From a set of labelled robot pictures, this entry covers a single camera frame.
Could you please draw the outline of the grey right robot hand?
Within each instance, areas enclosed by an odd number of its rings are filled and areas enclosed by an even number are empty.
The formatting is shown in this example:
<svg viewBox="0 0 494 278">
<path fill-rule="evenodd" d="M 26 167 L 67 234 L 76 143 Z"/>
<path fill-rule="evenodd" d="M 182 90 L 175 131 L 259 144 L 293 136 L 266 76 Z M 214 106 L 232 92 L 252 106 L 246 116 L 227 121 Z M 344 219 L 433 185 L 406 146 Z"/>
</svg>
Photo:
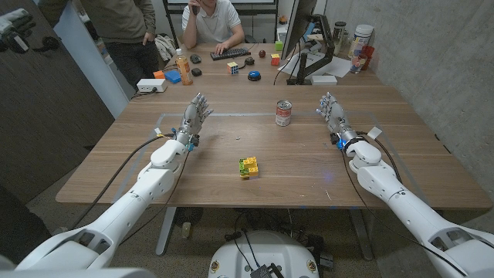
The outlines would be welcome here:
<svg viewBox="0 0 494 278">
<path fill-rule="evenodd" d="M 340 148 L 343 148 L 352 139 L 357 138 L 357 133 L 347 120 L 347 115 L 342 106 L 330 92 L 321 97 L 320 107 L 316 109 L 316 112 L 324 118 L 330 132 L 331 141 L 339 145 Z"/>
</svg>

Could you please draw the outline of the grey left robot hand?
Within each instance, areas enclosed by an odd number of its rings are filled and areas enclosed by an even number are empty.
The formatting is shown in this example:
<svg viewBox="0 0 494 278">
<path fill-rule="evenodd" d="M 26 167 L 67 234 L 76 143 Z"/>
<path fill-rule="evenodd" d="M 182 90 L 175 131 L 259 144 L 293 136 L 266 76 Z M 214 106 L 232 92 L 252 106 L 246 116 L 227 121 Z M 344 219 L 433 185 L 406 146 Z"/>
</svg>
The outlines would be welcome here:
<svg viewBox="0 0 494 278">
<path fill-rule="evenodd" d="M 213 110 L 208 109 L 206 97 L 198 93 L 184 111 L 176 140 L 183 145 L 189 144 L 191 139 L 199 134 L 202 124 L 212 112 Z"/>
</svg>

